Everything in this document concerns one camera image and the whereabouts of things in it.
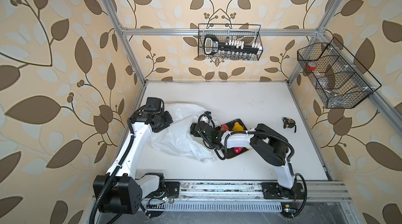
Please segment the red strawberry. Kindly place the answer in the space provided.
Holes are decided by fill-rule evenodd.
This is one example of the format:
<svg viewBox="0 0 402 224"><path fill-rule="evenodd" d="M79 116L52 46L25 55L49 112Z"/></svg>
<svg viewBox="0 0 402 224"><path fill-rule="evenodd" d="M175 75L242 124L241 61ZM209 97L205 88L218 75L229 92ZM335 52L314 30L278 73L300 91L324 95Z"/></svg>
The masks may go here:
<svg viewBox="0 0 402 224"><path fill-rule="evenodd" d="M243 148L237 147L233 148L234 153L240 153L243 150Z"/></svg>
<svg viewBox="0 0 402 224"><path fill-rule="evenodd" d="M229 131L229 127L226 124L223 124L220 128L220 131Z"/></svg>

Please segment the white plastic bag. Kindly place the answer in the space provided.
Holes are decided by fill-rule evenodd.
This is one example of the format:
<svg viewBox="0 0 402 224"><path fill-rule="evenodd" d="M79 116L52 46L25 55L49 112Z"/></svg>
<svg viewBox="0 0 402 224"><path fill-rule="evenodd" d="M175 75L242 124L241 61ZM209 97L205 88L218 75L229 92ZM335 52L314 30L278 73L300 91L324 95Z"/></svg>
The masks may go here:
<svg viewBox="0 0 402 224"><path fill-rule="evenodd" d="M190 127L206 109L196 104L167 104L165 106L173 123L158 133L152 133L151 146L174 157L186 157L198 162L209 163L215 160L212 152L197 142L190 134Z"/></svg>

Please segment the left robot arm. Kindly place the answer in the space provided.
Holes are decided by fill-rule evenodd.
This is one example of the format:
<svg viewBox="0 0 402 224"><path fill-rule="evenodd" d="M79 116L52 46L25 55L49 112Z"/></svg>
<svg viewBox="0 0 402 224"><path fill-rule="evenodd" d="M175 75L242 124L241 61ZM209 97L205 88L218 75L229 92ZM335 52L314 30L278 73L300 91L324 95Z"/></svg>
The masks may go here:
<svg viewBox="0 0 402 224"><path fill-rule="evenodd" d="M134 215L141 208L142 200L151 193L164 191L162 173L147 173L136 180L137 161L153 132L160 132L173 123L168 111L135 111L127 119L128 136L115 162L105 175L98 175L93 183L95 203L89 223L94 224L98 212L115 214L114 223L124 214Z"/></svg>

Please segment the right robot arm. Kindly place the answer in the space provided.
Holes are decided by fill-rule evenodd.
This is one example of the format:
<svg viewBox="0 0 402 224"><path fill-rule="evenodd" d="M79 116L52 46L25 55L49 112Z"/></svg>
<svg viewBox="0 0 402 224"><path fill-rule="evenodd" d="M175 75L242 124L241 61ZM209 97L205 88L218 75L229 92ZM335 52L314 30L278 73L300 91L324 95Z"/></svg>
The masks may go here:
<svg viewBox="0 0 402 224"><path fill-rule="evenodd" d="M240 121L216 126L209 111L201 114L190 127L190 134L201 138L205 146L213 150L224 161L253 149L268 164L272 165L276 183L263 183L265 197L291 200L282 203L282 216L294 219L300 215L307 203L307 183L300 173L293 171L291 159L295 154L288 139L265 124L246 129Z"/></svg>

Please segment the black tray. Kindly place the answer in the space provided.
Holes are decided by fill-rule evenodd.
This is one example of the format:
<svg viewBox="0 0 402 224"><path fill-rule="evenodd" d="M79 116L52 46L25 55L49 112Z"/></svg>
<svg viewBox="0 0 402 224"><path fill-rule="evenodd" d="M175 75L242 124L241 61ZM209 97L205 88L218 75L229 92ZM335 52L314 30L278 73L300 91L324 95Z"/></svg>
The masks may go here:
<svg viewBox="0 0 402 224"><path fill-rule="evenodd" d="M223 133L224 131L244 131L246 130L246 126L240 119L233 120L229 123L223 124L220 127L219 133ZM227 148L226 151L222 149L225 153L227 159L235 158L247 151L251 150L251 148L243 148L243 147L234 147L234 148Z"/></svg>

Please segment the black yellow tape measure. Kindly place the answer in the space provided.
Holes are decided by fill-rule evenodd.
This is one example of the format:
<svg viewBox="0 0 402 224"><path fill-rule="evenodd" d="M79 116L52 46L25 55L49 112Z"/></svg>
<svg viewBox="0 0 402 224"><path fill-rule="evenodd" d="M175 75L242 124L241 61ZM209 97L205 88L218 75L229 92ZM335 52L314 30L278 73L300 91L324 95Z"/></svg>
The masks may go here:
<svg viewBox="0 0 402 224"><path fill-rule="evenodd" d="M295 122L293 119L287 118L287 117L283 117L283 118L282 118L282 121L283 121L283 128L284 128L284 129L287 129L287 128L289 128L289 129L294 129L294 132L296 133L296 131L297 131L297 125L296 125L296 122Z"/></svg>

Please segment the black socket tool set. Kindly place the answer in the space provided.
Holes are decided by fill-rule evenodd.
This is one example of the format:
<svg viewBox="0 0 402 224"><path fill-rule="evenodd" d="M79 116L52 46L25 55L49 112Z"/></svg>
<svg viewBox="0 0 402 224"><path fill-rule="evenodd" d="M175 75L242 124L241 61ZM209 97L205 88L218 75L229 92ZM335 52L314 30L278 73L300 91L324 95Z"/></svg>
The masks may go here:
<svg viewBox="0 0 402 224"><path fill-rule="evenodd" d="M204 37L202 49L205 55L220 56L259 56L263 52L263 47L260 43L253 42L252 45L246 45L244 41L228 39L226 42L220 42L218 37L207 35Z"/></svg>

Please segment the red item in basket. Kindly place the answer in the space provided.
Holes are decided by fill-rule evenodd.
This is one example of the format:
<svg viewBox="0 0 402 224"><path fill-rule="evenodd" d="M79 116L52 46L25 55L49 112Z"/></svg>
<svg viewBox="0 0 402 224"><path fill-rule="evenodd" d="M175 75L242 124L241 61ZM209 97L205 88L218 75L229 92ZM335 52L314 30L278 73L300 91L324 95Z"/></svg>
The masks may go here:
<svg viewBox="0 0 402 224"><path fill-rule="evenodd" d="M306 65L306 71L309 73L313 73L317 68L317 64L315 62L308 62Z"/></svg>

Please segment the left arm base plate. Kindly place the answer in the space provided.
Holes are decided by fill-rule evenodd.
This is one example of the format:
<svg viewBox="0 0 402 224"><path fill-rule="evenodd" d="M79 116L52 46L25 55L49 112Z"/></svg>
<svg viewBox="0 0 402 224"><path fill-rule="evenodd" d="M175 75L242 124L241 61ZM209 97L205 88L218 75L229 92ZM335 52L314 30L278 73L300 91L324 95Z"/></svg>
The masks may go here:
<svg viewBox="0 0 402 224"><path fill-rule="evenodd" d="M160 183L158 189L151 192L147 198L177 198L180 191L180 182L167 181Z"/></svg>

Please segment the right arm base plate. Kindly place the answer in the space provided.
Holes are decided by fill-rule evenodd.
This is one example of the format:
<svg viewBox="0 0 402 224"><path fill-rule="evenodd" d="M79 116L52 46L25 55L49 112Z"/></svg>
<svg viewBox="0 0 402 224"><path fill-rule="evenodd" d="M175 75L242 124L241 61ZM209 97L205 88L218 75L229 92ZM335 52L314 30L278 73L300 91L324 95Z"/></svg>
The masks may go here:
<svg viewBox="0 0 402 224"><path fill-rule="evenodd" d="M297 182L291 189L271 182L262 183L261 187L264 199L283 199L287 201L302 200L306 193L303 184Z"/></svg>

